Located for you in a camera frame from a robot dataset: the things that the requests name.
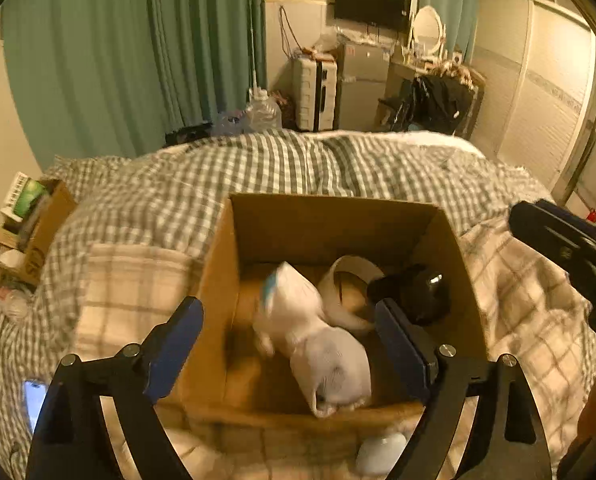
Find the black screen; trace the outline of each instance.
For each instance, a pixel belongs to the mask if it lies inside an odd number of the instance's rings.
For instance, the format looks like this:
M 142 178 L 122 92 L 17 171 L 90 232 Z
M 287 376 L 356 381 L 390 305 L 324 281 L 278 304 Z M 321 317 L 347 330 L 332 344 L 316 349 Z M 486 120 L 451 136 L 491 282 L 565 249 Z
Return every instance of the black screen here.
M 335 0 L 334 17 L 404 32 L 411 0 Z

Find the white strap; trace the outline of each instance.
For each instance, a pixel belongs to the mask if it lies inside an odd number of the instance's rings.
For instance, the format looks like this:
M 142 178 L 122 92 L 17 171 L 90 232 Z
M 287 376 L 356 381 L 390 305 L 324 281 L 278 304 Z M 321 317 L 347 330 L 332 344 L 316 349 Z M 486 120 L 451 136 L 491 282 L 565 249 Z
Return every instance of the white strap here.
M 363 282 L 369 283 L 383 278 L 384 273 L 369 260 L 360 256 L 342 256 L 338 258 L 318 283 L 318 292 L 322 297 L 322 307 L 327 322 L 332 326 L 342 327 L 350 332 L 370 332 L 373 323 L 352 314 L 342 306 L 340 294 L 334 283 L 334 274 L 349 272 Z

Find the beige plaid blanket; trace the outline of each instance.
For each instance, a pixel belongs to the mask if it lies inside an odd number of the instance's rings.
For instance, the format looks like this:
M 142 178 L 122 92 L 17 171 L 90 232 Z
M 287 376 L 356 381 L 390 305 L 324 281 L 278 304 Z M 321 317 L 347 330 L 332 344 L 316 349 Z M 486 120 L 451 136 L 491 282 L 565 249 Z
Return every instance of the beige plaid blanket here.
M 596 371 L 596 336 L 585 323 L 588 304 L 559 267 L 511 237 L 506 219 L 483 222 L 461 238 L 478 298 L 491 359 L 519 359 L 536 399 L 556 465 Z M 164 322 L 190 290 L 191 257 L 148 246 L 92 247 L 85 295 L 72 351 L 84 360 L 109 356 L 141 341 Z M 138 478 L 115 418 L 104 405 L 110 436 L 125 478 Z M 468 402 L 443 468 L 452 478 L 462 457 L 475 403 Z M 203 478 L 353 479 L 363 435 L 319 437 L 184 420 L 171 407 L 158 414 L 177 453 L 196 480 Z M 417 420 L 403 421 L 408 436 Z

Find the smartphone screen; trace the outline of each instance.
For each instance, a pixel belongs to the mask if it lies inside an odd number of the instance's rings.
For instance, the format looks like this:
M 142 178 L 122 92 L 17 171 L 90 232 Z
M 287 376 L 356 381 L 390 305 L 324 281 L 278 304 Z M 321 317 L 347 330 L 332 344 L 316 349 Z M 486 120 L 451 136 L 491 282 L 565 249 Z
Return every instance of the smartphone screen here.
M 40 408 L 43 407 L 44 396 L 47 394 L 47 386 L 36 381 L 25 381 L 25 404 L 27 405 L 27 416 L 31 433 L 36 430 Z

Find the red object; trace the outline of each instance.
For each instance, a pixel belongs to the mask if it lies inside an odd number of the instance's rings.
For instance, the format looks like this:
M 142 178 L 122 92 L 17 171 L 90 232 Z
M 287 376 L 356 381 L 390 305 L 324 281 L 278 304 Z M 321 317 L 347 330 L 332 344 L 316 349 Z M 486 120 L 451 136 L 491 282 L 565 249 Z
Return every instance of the red object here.
M 586 218 L 589 222 L 593 222 L 594 224 L 596 223 L 596 210 L 595 209 L 591 209 L 591 211 L 589 211 L 589 215 Z

